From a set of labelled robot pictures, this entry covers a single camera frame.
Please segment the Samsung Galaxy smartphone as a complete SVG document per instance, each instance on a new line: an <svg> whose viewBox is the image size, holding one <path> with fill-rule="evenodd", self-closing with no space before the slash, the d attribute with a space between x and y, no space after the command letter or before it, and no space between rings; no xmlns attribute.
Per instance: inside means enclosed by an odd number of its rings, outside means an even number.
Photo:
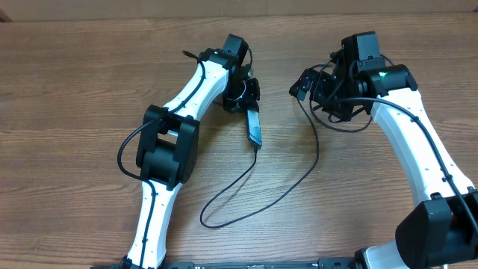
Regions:
<svg viewBox="0 0 478 269"><path fill-rule="evenodd" d="M246 111L246 130L248 140L257 146L262 146L261 125L258 111Z"/></svg>

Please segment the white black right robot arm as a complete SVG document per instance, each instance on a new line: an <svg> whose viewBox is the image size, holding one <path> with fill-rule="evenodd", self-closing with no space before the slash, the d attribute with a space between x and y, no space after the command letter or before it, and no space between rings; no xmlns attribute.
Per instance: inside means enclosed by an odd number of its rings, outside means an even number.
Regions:
<svg viewBox="0 0 478 269"><path fill-rule="evenodd" d="M388 243L351 258L323 258L320 268L433 268L477 258L477 189L434 130L409 69L379 49L375 32L345 37L322 64L305 69L290 94L338 123L369 114L390 141L406 174L413 210Z"/></svg>

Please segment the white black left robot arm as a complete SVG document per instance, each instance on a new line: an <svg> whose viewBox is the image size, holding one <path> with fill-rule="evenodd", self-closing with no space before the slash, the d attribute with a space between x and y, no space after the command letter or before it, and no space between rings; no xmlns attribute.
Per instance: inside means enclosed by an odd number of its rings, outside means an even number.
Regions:
<svg viewBox="0 0 478 269"><path fill-rule="evenodd" d="M252 77L252 54L244 38L230 34L220 49L195 57L197 69L183 90L162 107L150 105L142 125L132 174L143 188L134 242L118 268L160 268L166 257L167 230L182 185L193 173L199 148L202 116L218 97L229 113L245 113L247 137L254 149L262 145L258 115L260 87Z"/></svg>

